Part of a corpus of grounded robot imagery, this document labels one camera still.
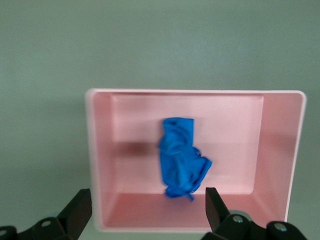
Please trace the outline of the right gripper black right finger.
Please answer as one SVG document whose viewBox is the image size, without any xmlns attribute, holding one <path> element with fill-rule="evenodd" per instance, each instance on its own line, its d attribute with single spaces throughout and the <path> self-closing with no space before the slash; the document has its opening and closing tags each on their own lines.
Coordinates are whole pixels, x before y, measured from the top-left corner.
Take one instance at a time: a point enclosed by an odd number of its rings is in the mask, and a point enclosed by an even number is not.
<svg viewBox="0 0 320 240">
<path fill-rule="evenodd" d="M 206 240 L 306 240 L 294 225 L 271 221 L 265 228 L 241 214 L 231 214 L 217 189 L 205 189 L 205 213 L 211 231 Z"/>
</svg>

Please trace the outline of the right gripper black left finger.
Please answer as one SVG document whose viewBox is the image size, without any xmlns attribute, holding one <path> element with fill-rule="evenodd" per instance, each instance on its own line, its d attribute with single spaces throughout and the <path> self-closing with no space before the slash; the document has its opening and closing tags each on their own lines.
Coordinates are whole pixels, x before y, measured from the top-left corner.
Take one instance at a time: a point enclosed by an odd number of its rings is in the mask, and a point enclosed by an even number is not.
<svg viewBox="0 0 320 240">
<path fill-rule="evenodd" d="M 81 189 L 56 217 L 41 219 L 17 232 L 12 225 L 0 227 L 2 240 L 77 240 L 92 216 L 90 189 Z"/>
</svg>

